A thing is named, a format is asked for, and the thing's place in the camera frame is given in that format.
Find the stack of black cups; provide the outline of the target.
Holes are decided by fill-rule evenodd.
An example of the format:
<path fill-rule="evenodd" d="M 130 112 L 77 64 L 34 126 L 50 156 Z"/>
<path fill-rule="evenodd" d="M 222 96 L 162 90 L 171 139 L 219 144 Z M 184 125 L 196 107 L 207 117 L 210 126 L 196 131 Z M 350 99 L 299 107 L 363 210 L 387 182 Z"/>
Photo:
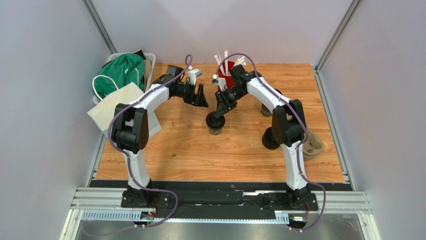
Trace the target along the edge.
<path fill-rule="evenodd" d="M 261 105 L 260 111 L 266 117 L 272 116 L 272 112 L 264 104 Z"/>

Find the stack of black lids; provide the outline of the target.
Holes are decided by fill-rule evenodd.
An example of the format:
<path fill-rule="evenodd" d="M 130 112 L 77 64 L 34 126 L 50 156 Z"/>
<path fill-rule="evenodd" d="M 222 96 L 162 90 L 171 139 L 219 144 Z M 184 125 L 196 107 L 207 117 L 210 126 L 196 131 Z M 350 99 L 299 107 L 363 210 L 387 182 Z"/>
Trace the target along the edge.
<path fill-rule="evenodd" d="M 272 134 L 272 128 L 268 127 L 263 136 L 262 136 L 262 144 L 265 148 L 269 150 L 275 150 L 280 147 L 280 144 L 274 139 Z"/>

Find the white paper bag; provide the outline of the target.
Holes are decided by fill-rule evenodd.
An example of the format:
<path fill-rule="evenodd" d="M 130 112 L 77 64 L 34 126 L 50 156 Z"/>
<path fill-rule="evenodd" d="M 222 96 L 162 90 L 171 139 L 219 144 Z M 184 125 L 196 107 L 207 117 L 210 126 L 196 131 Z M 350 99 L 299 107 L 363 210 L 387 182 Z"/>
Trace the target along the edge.
<path fill-rule="evenodd" d="M 115 109 L 118 104 L 131 104 L 140 99 L 144 92 L 134 83 L 130 83 L 105 97 L 96 106 L 90 109 L 87 114 L 94 121 L 102 134 L 108 137 L 108 127 L 115 116 Z"/>

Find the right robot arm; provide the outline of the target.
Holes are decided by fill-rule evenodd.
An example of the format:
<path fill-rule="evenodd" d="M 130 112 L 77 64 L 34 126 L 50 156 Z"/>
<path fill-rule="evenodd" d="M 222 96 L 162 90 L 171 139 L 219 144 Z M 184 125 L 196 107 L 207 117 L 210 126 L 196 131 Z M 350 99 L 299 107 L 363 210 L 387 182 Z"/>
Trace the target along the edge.
<path fill-rule="evenodd" d="M 281 147 L 286 166 L 286 192 L 271 199 L 272 206 L 286 204 L 290 209 L 309 209 L 311 182 L 307 180 L 304 167 L 303 145 L 309 138 L 303 105 L 300 100 L 291 100 L 275 90 L 256 71 L 246 71 L 242 65 L 231 69 L 234 85 L 226 87 L 226 80 L 213 75 L 212 84 L 218 85 L 215 93 L 216 111 L 209 113 L 206 124 L 213 135 L 222 131 L 225 114 L 237 106 L 237 101 L 247 94 L 257 98 L 272 114 L 271 127 L 262 138 L 265 147 Z"/>

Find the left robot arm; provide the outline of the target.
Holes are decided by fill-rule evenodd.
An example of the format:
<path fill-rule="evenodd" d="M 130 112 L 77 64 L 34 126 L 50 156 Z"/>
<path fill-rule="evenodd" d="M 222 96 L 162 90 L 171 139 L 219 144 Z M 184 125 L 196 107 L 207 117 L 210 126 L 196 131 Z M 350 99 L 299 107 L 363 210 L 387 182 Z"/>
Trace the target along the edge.
<path fill-rule="evenodd" d="M 201 69 L 169 65 L 166 74 L 154 81 L 139 99 L 119 103 L 108 127 L 108 139 L 124 157 L 128 186 L 122 194 L 121 207 L 154 207 L 157 197 L 170 193 L 152 188 L 147 171 L 145 148 L 151 136 L 149 117 L 154 110 L 171 97 L 182 98 L 186 104 L 207 108 L 203 84 L 196 80 L 203 74 Z"/>

